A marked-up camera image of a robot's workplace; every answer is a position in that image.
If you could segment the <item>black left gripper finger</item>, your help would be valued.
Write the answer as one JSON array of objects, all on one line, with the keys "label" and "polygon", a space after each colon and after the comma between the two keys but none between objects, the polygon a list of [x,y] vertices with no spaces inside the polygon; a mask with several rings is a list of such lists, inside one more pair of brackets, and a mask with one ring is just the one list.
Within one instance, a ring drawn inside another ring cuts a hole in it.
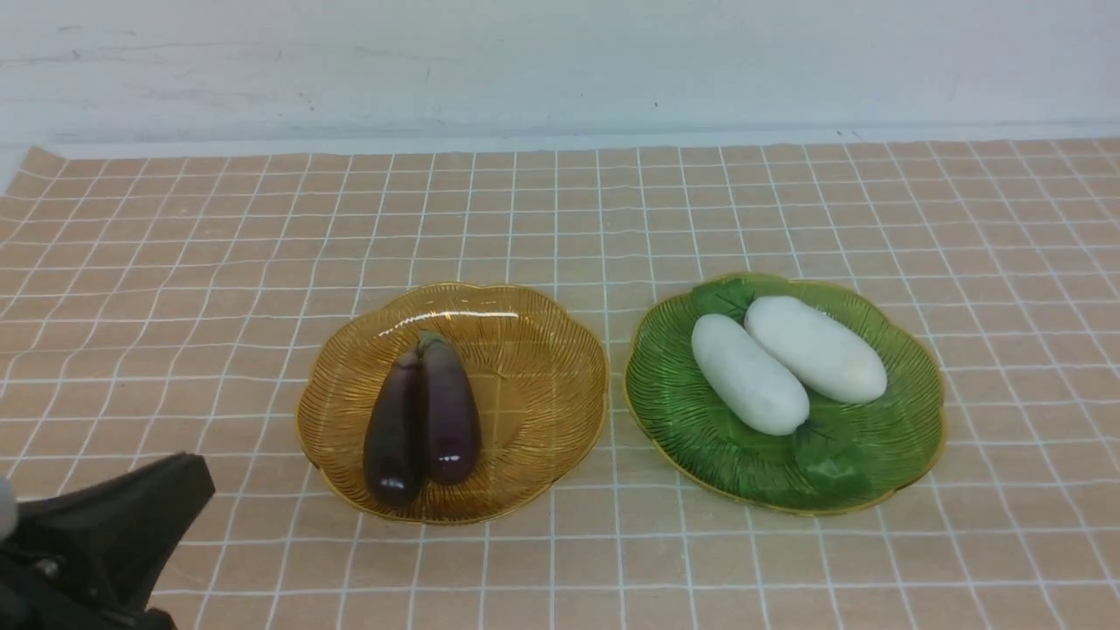
[{"label": "black left gripper finger", "polygon": [[16,566],[96,613],[143,613],[214,494],[207,458],[172,453],[92,487],[20,501]]}]

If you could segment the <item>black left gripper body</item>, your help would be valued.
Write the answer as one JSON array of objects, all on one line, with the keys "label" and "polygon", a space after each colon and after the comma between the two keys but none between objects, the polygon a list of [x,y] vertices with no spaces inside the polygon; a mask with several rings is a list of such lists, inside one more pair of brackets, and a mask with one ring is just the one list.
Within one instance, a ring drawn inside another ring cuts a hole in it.
[{"label": "black left gripper body", "polygon": [[3,528],[4,629],[172,629],[148,601],[175,528]]}]

